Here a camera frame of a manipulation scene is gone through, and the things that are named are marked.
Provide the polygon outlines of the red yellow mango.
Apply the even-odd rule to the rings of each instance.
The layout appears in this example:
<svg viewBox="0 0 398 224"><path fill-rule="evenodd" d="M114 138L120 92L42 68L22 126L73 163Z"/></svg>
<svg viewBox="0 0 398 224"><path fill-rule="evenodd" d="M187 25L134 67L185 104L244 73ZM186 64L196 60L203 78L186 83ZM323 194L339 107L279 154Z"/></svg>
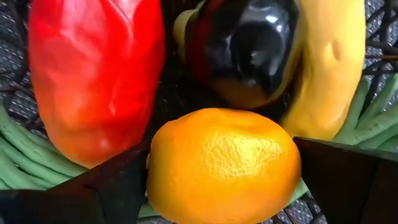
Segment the red yellow mango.
<svg viewBox="0 0 398 224"><path fill-rule="evenodd" d="M32 0L28 53L55 147L94 167L142 141L165 60L160 0Z"/></svg>

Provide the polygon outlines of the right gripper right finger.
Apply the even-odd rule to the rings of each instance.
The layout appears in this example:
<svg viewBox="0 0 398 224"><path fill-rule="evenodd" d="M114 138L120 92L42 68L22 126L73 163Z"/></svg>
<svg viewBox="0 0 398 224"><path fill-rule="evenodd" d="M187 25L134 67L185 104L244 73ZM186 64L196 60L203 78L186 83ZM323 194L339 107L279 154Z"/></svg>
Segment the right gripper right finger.
<svg viewBox="0 0 398 224"><path fill-rule="evenodd" d="M398 154L295 137L302 178L328 224L398 224Z"/></svg>

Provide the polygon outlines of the yellow banana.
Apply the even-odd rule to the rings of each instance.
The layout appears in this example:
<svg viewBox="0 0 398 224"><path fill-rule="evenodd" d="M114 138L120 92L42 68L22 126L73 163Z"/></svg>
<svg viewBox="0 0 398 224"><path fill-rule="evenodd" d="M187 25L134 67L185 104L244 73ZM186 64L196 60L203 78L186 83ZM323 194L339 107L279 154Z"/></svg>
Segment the yellow banana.
<svg viewBox="0 0 398 224"><path fill-rule="evenodd" d="M277 121L291 136L331 140L347 117L362 75L364 0L298 1L303 40L292 79L278 99L251 110ZM174 21L178 52L187 65L185 29L203 3L181 12Z"/></svg>

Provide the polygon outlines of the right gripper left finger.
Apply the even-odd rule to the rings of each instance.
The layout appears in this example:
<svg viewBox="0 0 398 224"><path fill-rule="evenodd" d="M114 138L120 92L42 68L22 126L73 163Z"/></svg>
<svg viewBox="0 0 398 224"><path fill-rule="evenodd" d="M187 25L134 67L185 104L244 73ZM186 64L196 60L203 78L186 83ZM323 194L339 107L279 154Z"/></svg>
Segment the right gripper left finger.
<svg viewBox="0 0 398 224"><path fill-rule="evenodd" d="M0 224L136 224L149 145L144 141L48 190L0 190Z"/></svg>

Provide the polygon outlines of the orange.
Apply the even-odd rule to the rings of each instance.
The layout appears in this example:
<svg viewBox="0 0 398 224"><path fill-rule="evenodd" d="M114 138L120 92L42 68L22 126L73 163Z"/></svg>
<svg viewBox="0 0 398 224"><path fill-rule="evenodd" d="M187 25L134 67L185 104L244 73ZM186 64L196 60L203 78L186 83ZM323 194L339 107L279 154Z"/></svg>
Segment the orange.
<svg viewBox="0 0 398 224"><path fill-rule="evenodd" d="M301 176L292 138L259 114L206 108L165 123L149 155L148 199L176 224L256 224L290 201Z"/></svg>

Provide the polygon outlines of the long green beans bunch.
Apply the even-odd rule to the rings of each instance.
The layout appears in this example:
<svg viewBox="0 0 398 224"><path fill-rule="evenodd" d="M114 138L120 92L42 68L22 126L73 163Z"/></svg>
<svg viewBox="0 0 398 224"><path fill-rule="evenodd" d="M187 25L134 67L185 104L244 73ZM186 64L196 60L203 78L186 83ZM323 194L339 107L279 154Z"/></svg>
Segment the long green beans bunch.
<svg viewBox="0 0 398 224"><path fill-rule="evenodd" d="M398 100L368 118L360 108L370 91L371 79L362 77L348 118L334 142L398 154ZM48 140L15 123L0 106L0 190L48 190L86 171L62 156ZM302 181L292 198L302 199L307 192L309 188ZM144 198L137 221L156 215Z"/></svg>

